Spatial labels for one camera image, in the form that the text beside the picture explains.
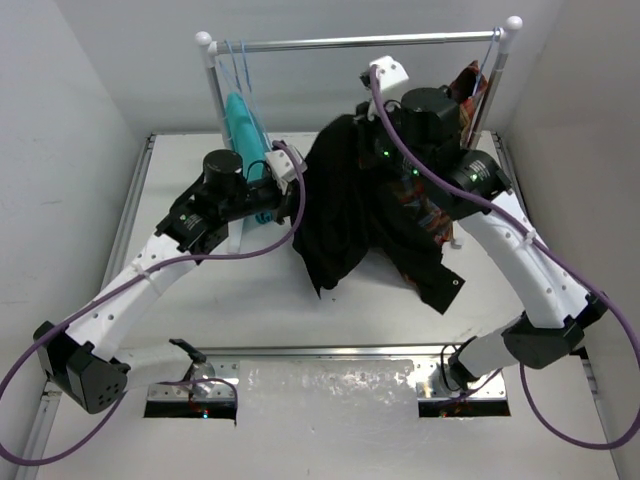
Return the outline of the blue hanger holding plaid shirt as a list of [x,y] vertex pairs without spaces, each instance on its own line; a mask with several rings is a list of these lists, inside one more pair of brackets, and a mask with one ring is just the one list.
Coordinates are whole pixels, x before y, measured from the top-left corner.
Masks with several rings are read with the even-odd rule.
[[475,96],[478,93],[479,89],[480,89],[480,84],[481,84],[482,78],[484,76],[484,69],[485,69],[485,67],[486,67],[486,65],[488,63],[488,60],[489,60],[490,56],[491,56],[493,47],[496,44],[499,43],[500,35],[501,35],[501,28],[498,27],[498,26],[494,27],[493,31],[492,31],[491,39],[489,40],[489,44],[488,44],[487,50],[486,50],[485,55],[484,55],[484,58],[482,59],[481,63],[479,64],[478,71],[477,71],[477,73],[475,75],[475,82],[474,82],[473,90],[472,90],[472,95],[473,96]]

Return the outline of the teal shirt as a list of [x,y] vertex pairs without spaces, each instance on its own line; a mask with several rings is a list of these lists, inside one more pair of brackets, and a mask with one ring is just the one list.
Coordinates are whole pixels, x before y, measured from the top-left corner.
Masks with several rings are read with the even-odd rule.
[[258,121],[238,92],[232,92],[227,96],[225,110],[233,149],[243,159],[246,180],[254,182],[262,179],[266,166],[267,143]]

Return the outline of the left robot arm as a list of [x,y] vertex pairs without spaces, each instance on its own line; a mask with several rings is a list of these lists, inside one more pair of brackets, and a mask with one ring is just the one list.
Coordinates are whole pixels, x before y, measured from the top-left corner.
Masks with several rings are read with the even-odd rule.
[[266,211],[277,219],[291,215],[291,196],[304,186],[303,159],[278,143],[264,162],[266,174],[249,181],[238,153],[208,153],[201,174],[173,202],[131,263],[76,319],[58,325],[46,321],[35,330],[47,379],[87,413],[104,411],[132,388],[182,382],[205,364],[205,356],[180,339],[143,349],[120,344],[175,282],[227,239],[230,223]]

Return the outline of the plaid flannel shirt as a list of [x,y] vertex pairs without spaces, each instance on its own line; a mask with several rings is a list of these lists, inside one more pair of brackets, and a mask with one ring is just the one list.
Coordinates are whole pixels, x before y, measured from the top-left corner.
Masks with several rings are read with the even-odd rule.
[[[474,60],[451,84],[408,90],[399,103],[384,107],[394,131],[420,163],[459,189],[487,182],[483,174],[471,172],[476,155],[467,147],[471,122],[488,87],[483,76],[478,93],[472,95],[478,67]],[[388,169],[399,177],[390,185],[398,202],[436,245],[452,242],[453,221],[477,207],[439,189],[397,150],[399,160]]]

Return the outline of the white metal clothes rack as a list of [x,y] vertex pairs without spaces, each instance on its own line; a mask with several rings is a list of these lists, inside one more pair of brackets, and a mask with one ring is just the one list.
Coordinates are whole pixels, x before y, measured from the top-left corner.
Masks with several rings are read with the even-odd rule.
[[[502,77],[502,72],[513,43],[523,27],[523,20],[519,16],[511,16],[500,27],[498,53],[488,81],[487,92],[480,104],[480,110],[474,117],[468,145],[474,147],[479,141],[480,128],[484,124],[486,114],[493,102],[495,91]],[[328,39],[283,40],[251,42],[246,50],[255,52],[303,51],[343,48],[365,48],[395,45],[430,45],[445,43],[474,43],[490,40],[492,31],[424,33],[388,36],[362,36]],[[217,72],[217,57],[229,54],[231,45],[223,45],[214,41],[211,35],[201,31],[195,35],[195,42],[199,48],[205,66],[209,88],[214,100],[215,112],[221,122],[223,143],[232,146],[231,136],[227,126],[227,116],[222,106],[222,93]],[[463,193],[461,189],[445,182],[433,171],[418,166],[418,171],[444,191],[467,200],[488,210],[486,214],[474,213],[460,221],[461,227],[475,238],[483,249],[493,259],[498,260],[519,248],[532,245],[535,231],[529,227],[529,221],[513,194],[501,193],[495,201],[482,200],[479,196]]]

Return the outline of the white foam front panel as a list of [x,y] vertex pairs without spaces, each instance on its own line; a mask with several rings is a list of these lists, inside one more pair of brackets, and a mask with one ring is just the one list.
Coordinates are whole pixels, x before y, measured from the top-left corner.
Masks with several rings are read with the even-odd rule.
[[88,438],[42,479],[613,479],[611,456],[571,446],[530,412],[515,369],[506,417],[423,418],[407,361],[240,365],[227,419],[151,419],[129,393],[100,425],[62,400],[49,453]]

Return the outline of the blue wire hanger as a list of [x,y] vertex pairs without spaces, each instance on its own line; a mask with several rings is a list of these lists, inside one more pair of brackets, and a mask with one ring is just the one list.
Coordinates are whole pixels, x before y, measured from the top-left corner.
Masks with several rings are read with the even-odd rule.
[[245,82],[249,92],[249,108],[250,108],[252,117],[254,119],[256,129],[258,130],[258,133],[261,136],[264,149],[266,151],[270,151],[272,149],[272,142],[271,142],[269,133],[267,131],[267,128],[264,124],[264,121],[262,119],[262,115],[260,113],[256,98],[255,98],[253,83],[251,79],[251,73],[250,73],[249,64],[248,64],[246,46],[243,41],[240,41],[240,47],[241,47],[241,57],[242,57],[244,75],[245,75]]

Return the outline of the blue hanger holding teal shirt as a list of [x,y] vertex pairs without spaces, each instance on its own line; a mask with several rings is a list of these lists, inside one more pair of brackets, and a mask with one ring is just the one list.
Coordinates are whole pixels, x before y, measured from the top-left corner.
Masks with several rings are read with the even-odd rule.
[[256,125],[252,117],[245,88],[241,80],[240,69],[233,52],[229,53],[230,65],[219,60],[223,76],[229,92],[225,103],[227,124],[231,130],[231,137],[237,148],[251,145],[255,140]]

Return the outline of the black shirt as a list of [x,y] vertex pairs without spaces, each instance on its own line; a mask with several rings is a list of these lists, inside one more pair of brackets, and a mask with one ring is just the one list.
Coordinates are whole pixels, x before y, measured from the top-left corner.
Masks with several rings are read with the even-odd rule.
[[315,292],[331,290],[371,250],[382,252],[421,301],[443,314],[465,281],[442,263],[442,247],[417,226],[390,185],[399,180],[358,162],[354,117],[323,127],[305,157],[306,202],[293,248]]

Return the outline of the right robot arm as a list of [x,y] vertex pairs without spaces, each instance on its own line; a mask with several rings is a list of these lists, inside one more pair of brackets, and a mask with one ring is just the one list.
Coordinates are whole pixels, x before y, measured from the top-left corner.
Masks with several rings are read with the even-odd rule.
[[428,198],[478,242],[523,305],[518,318],[449,358],[443,378],[465,388],[503,367],[542,369],[572,353],[607,308],[545,253],[499,164],[462,146],[458,113],[449,88],[423,87],[360,103],[355,123],[365,164],[421,177]]

